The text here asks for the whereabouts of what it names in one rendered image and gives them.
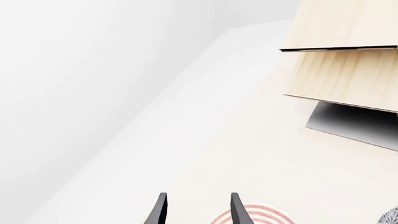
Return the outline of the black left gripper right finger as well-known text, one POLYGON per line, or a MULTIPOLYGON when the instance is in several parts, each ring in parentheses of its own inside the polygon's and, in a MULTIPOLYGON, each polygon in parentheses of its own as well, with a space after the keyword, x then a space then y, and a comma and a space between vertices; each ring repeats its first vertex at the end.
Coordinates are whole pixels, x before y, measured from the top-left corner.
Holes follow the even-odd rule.
POLYGON ((252 220, 247 213, 239 194, 236 192, 231 194, 230 210, 233 224, 252 224, 252 220))

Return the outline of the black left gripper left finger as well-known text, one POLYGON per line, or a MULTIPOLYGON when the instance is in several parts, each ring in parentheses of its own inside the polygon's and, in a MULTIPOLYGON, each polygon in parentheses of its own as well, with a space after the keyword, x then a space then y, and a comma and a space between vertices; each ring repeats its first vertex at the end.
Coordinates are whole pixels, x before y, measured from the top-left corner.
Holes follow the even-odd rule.
POLYGON ((162 192, 144 224, 165 224, 167 219, 167 194, 162 192))

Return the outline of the pale wooden cabinet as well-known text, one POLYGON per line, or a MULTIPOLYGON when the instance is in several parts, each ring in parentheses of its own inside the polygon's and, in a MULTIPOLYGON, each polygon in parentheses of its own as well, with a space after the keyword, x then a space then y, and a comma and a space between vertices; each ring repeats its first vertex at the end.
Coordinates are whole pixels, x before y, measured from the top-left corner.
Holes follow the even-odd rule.
POLYGON ((297 54, 288 96, 398 113, 398 49, 297 54))

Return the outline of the pale wooden cabinet drawer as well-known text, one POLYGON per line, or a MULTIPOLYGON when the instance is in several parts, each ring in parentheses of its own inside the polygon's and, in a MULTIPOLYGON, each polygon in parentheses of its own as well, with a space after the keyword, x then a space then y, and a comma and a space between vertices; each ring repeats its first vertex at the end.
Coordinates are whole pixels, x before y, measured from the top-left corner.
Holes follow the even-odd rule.
POLYGON ((398 49, 398 0, 302 0, 281 52, 398 49))

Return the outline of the patterned grey bowl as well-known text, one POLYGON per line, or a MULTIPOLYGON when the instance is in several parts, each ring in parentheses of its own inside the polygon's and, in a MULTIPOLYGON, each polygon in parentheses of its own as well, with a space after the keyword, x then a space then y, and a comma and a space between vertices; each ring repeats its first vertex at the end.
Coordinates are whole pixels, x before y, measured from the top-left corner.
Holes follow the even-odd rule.
POLYGON ((382 214, 376 224, 398 224, 398 206, 382 214))

